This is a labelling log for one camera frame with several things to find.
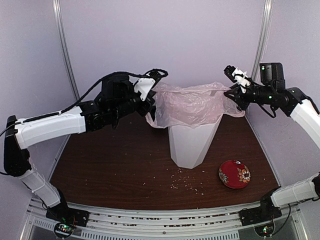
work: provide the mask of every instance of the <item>floral pattern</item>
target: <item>floral pattern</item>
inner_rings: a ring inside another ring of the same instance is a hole
[[[240,182],[244,182],[245,184],[248,184],[250,182],[251,173],[247,166],[244,166],[244,169],[238,168],[238,177]]]
[[[225,175],[221,169],[219,169],[219,177],[224,184],[228,183],[228,176]]]

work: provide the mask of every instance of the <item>white plastic bracket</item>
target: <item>white plastic bracket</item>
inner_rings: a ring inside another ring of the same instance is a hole
[[[58,190],[52,186],[45,178],[37,172],[37,169],[32,165],[32,169],[28,170],[24,175],[18,178],[31,190],[33,194],[43,200],[43,202],[52,208],[60,203],[60,194]]]
[[[237,84],[243,86],[241,87],[241,91],[242,93],[246,93],[246,89],[245,87],[249,86],[251,84],[251,82],[249,82],[246,78],[248,77],[247,76],[247,72],[243,72],[241,71],[238,67],[233,71],[232,73],[232,76],[234,77],[234,79],[236,80]]]
[[[134,92],[141,93],[140,98],[144,102],[148,96],[148,93],[153,88],[155,84],[153,78],[140,78],[134,85]]]

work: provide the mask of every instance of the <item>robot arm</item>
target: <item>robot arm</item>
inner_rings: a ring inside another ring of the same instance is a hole
[[[269,116],[275,118],[281,109],[298,123],[320,148],[320,115],[313,100],[299,88],[286,88],[281,63],[261,63],[260,77],[263,85],[247,77],[246,72],[227,66],[225,75],[235,83],[224,95],[237,104],[239,110],[246,110],[250,103],[258,104]],[[263,105],[269,105],[269,113]],[[260,207],[240,212],[242,224],[249,225],[268,221],[271,216],[280,217],[279,207],[320,198],[320,174],[286,187],[272,190],[260,200]]]
[[[139,76],[140,79],[132,84],[129,75]],[[85,226],[89,213],[68,207],[63,193],[37,172],[27,148],[64,135],[96,131],[106,125],[116,129],[120,118],[136,111],[144,117],[155,108],[155,92],[152,88],[167,75],[166,71],[160,69],[153,69],[144,75],[112,73],[98,81],[102,82],[102,89],[94,100],[79,101],[62,111],[28,119],[10,116],[4,140],[6,173],[19,178],[32,193],[40,197],[48,208],[48,218]]]

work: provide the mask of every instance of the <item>black cable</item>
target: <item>black cable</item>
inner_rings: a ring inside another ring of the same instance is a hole
[[[273,110],[272,108],[271,108],[271,111],[272,111],[273,115],[271,115],[271,113],[268,112],[261,104],[258,103],[258,106],[259,106],[266,114],[268,114],[271,118],[274,119],[274,118],[277,116],[276,111]]]
[[[313,101],[313,99],[310,96],[306,96],[306,99],[308,99],[311,102],[314,110],[319,115],[320,114],[319,109],[318,109],[317,105],[315,104],[315,102]]]
[[[282,226],[276,231],[276,232],[274,232],[271,236],[273,237],[274,235],[276,235],[278,232],[280,232],[280,230],[286,225],[286,223],[288,222],[288,220],[289,220],[289,217],[290,217],[290,215],[291,215],[291,206],[290,206],[290,204],[288,204],[288,206],[289,206],[289,213],[288,213],[288,216],[286,217],[286,219],[285,219],[285,221],[284,221],[284,223],[282,224]]]
[[[162,69],[157,69],[157,68],[148,71],[146,74],[150,73],[151,71],[157,71],[157,72],[163,73],[162,75],[157,76],[157,78],[160,78],[160,79],[165,78],[165,77],[168,76],[168,72],[167,71],[162,70]],[[128,75],[128,76],[135,77],[135,78],[145,78],[145,79],[154,78],[154,76],[149,76],[149,75],[146,75],[146,74],[135,74],[135,73],[127,72],[127,71],[116,71],[116,72],[110,73],[110,74],[100,78],[98,81],[96,81],[85,92],[85,94],[83,94],[75,103],[73,103],[72,105],[70,105],[67,108],[63,109],[62,111],[57,111],[57,112],[52,112],[52,113],[48,113],[48,114],[44,114],[44,115],[40,115],[40,116],[35,116],[35,117],[32,117],[32,118],[28,118],[23,122],[24,123],[28,123],[28,122],[32,122],[32,121],[35,121],[35,120],[39,120],[39,119],[44,119],[44,118],[60,115],[60,114],[63,114],[65,112],[71,110],[73,107],[78,105],[99,83],[101,83],[102,81],[104,81],[104,80],[106,80],[106,79],[108,79],[110,77],[113,77],[113,76],[116,76],[116,75]]]
[[[4,172],[2,172],[2,171],[0,171],[0,174],[1,174],[1,175],[5,175],[5,176],[9,176],[8,173],[4,173]]]
[[[12,128],[15,125],[21,124],[21,122],[15,122],[13,124],[11,124],[10,126],[6,127],[1,133],[0,133],[0,137],[6,132],[8,131],[8,129]]]
[[[42,199],[40,199],[40,200],[42,201],[42,207],[43,207],[43,209],[46,210],[46,211],[48,211],[48,212],[51,214],[51,216],[52,216],[56,221],[60,222],[60,220],[51,212],[51,210],[49,209],[49,207],[47,206],[47,204],[46,204]]]

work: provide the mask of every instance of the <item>red lid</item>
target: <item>red lid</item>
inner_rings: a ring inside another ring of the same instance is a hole
[[[240,161],[229,160],[221,164],[219,177],[224,185],[231,189],[243,189],[251,180],[251,173]]]

